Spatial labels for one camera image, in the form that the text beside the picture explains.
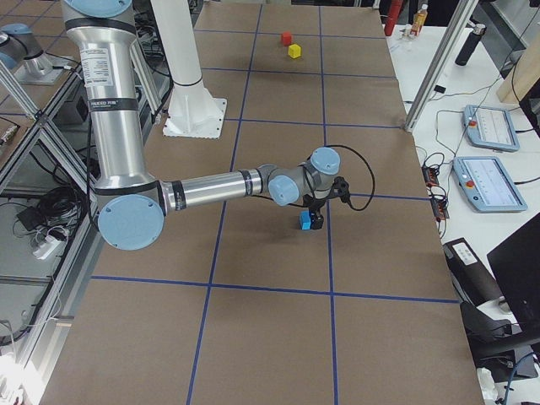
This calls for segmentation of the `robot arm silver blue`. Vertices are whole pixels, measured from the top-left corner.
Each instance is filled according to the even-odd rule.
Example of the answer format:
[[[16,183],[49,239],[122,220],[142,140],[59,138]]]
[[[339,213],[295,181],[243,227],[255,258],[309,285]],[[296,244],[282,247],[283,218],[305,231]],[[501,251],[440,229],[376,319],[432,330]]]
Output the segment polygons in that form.
[[[214,98],[203,83],[188,4],[155,1],[155,21],[173,82],[167,136],[217,138],[227,102]],[[268,193],[280,206],[302,200],[312,229],[320,210],[342,195],[339,154],[316,149],[293,169],[262,165],[180,181],[161,181],[149,173],[132,65],[138,36],[129,1],[65,1],[68,37],[78,46],[89,115],[100,164],[95,186],[98,228],[105,241],[133,251],[154,243],[170,211]]]
[[[42,54],[43,49],[28,25],[13,23],[1,27],[1,62],[8,69]]]

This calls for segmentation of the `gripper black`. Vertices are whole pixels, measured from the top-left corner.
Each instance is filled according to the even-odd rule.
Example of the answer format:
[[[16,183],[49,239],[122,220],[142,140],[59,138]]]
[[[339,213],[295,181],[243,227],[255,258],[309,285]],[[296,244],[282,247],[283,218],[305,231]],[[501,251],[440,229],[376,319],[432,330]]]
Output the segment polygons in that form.
[[[310,213],[310,228],[312,230],[320,230],[324,225],[324,217],[321,215],[321,209],[325,204],[325,198],[316,198],[311,195],[306,196],[306,207]]]

